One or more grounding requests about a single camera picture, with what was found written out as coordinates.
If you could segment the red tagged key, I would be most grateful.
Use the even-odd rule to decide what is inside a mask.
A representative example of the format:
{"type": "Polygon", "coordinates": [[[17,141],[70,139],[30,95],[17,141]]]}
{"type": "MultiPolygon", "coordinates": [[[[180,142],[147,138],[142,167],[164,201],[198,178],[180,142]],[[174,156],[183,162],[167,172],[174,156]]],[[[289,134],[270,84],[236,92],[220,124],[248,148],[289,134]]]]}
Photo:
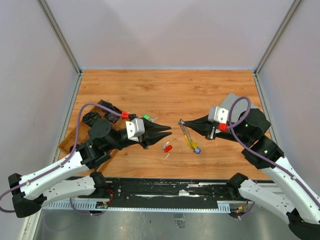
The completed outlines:
{"type": "Polygon", "coordinates": [[[161,146],[161,149],[162,149],[165,153],[169,152],[172,148],[173,148],[173,146],[170,145],[169,142],[167,142],[167,143],[165,143],[165,144],[163,144],[163,145],[161,146]]]}

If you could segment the keyring with coloured keys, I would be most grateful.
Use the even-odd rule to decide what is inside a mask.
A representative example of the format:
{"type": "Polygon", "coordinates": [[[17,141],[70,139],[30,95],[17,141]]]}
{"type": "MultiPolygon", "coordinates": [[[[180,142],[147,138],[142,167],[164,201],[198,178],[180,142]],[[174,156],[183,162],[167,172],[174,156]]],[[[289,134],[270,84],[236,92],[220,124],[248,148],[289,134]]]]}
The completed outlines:
{"type": "Polygon", "coordinates": [[[198,144],[191,138],[190,132],[188,130],[188,128],[185,126],[185,122],[180,119],[178,122],[178,125],[180,126],[184,138],[186,140],[186,143],[188,145],[188,147],[192,150],[193,153],[195,154],[200,154],[201,153],[201,149],[199,148],[198,144]]]}

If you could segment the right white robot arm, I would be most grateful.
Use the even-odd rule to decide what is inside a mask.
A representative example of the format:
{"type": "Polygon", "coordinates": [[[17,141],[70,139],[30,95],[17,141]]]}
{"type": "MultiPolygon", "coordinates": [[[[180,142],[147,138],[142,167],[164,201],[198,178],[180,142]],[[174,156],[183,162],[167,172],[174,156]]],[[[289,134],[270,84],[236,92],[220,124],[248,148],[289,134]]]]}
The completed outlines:
{"type": "Polygon", "coordinates": [[[230,110],[214,106],[208,115],[184,121],[182,126],[207,140],[221,138],[239,143],[244,158],[270,177],[284,194],[279,196],[236,173],[227,182],[226,193],[230,199],[251,200],[281,218],[300,240],[318,240],[320,196],[294,170],[283,150],[266,136],[271,124],[265,114],[258,108],[249,108],[237,121],[232,121],[230,115],[230,110]]]}

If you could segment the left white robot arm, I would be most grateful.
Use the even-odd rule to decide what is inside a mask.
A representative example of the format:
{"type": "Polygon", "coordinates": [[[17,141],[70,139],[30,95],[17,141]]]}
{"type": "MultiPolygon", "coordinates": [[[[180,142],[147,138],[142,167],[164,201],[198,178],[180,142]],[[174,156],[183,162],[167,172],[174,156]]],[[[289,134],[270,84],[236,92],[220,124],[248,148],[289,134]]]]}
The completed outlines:
{"type": "Polygon", "coordinates": [[[13,212],[18,218],[29,217],[53,202],[74,198],[101,198],[109,186],[101,172],[74,179],[76,174],[96,170],[112,158],[113,150],[132,145],[148,149],[170,136],[171,127],[144,118],[126,121],[125,128],[116,129],[100,118],[88,130],[88,140],[74,146],[61,160],[28,175],[14,173],[8,177],[12,189],[13,212]]]}

